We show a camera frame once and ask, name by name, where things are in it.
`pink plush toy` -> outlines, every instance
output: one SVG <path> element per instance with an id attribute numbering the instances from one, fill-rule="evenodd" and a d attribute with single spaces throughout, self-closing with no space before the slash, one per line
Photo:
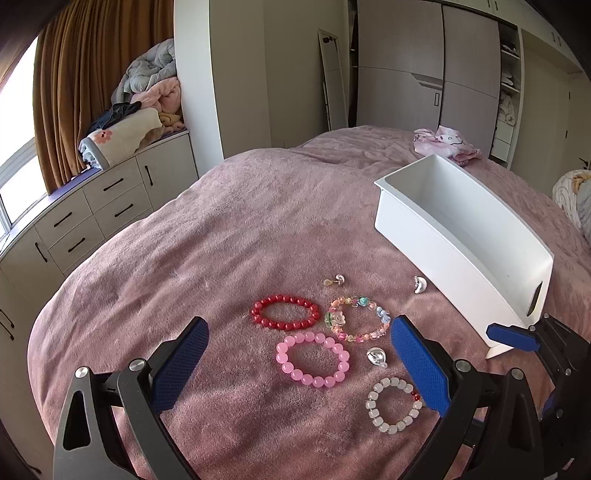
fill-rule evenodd
<path id="1" fill-rule="evenodd" d="M 479 149 L 464 141 L 460 132 L 439 125 L 433 133 L 426 128 L 414 131 L 414 150 L 421 155 L 439 155 L 465 167 L 469 160 L 482 158 Z"/>

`folded blanket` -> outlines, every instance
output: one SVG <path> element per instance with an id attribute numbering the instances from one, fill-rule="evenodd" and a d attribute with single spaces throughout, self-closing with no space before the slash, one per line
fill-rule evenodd
<path id="1" fill-rule="evenodd" d="M 414 150 L 421 155 L 439 155 L 464 167 L 473 158 L 482 158 L 479 149 L 462 140 L 460 132 L 439 125 L 433 133 L 426 128 L 414 131 Z"/>
<path id="2" fill-rule="evenodd" d="M 108 166 L 113 167 L 131 157 L 148 132 L 161 127 L 158 111 L 154 108 L 145 108 L 127 116 L 107 130 L 92 132 L 87 138 L 92 140 Z M 87 150 L 91 149 L 85 139 L 80 143 L 79 150 L 83 158 L 86 158 Z"/>
<path id="3" fill-rule="evenodd" d="M 142 102 L 141 108 L 155 108 L 159 112 L 175 113 L 181 108 L 181 86 L 178 78 L 161 80 L 145 92 L 136 93 L 132 102 Z"/>
<path id="4" fill-rule="evenodd" d="M 135 59 L 111 95 L 111 103 L 129 101 L 134 93 L 145 92 L 161 80 L 177 74 L 174 39 L 158 43 Z"/>

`blue gripper pad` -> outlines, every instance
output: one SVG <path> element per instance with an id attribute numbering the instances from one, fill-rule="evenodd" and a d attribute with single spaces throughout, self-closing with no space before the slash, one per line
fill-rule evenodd
<path id="1" fill-rule="evenodd" d="M 174 407 L 201 359 L 209 341 L 207 323 L 199 319 L 188 332 L 183 332 L 174 341 L 179 343 L 152 382 L 151 404 L 156 414 Z"/>
<path id="2" fill-rule="evenodd" d="M 446 374 L 401 317 L 396 317 L 391 325 L 390 340 L 427 407 L 437 410 L 443 417 L 452 402 Z"/>
<path id="3" fill-rule="evenodd" d="M 521 333 L 498 323 L 490 324 L 486 329 L 486 335 L 495 342 L 518 348 L 524 352 L 537 352 L 540 348 L 537 340 L 527 332 Z"/>

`red beaded bracelet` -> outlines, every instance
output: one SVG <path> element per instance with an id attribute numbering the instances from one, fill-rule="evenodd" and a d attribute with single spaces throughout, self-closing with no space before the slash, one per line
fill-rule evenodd
<path id="1" fill-rule="evenodd" d="M 278 301 L 283 303 L 293 303 L 310 309 L 310 316 L 299 322 L 275 322 L 274 320 L 269 320 L 261 315 L 261 310 L 264 307 Z M 251 317 L 254 323 L 263 325 L 263 327 L 274 328 L 276 330 L 298 330 L 314 325 L 316 320 L 320 318 L 320 313 L 318 312 L 318 305 L 312 303 L 310 300 L 301 297 L 290 297 L 288 295 L 271 295 L 270 297 L 259 300 L 253 305 Z"/>

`metal screw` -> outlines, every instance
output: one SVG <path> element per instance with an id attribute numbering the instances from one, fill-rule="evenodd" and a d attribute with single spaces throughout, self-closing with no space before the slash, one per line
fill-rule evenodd
<path id="1" fill-rule="evenodd" d="M 86 375 L 88 375 L 88 367 L 80 367 L 78 370 L 76 370 L 74 375 L 76 378 L 84 378 Z"/>
<path id="2" fill-rule="evenodd" d="M 523 377 L 524 377 L 523 371 L 520 370 L 519 368 L 513 368 L 513 369 L 511 369 L 511 375 L 516 380 L 523 380 Z"/>
<path id="3" fill-rule="evenodd" d="M 143 358 L 136 358 L 129 363 L 129 369 L 132 372 L 139 372 L 146 366 L 146 360 Z"/>
<path id="4" fill-rule="evenodd" d="M 472 368 L 472 366 L 470 365 L 469 362 L 466 362 L 465 360 L 458 360 L 456 362 L 456 368 L 460 371 L 460 372 L 469 372 L 470 369 Z"/>

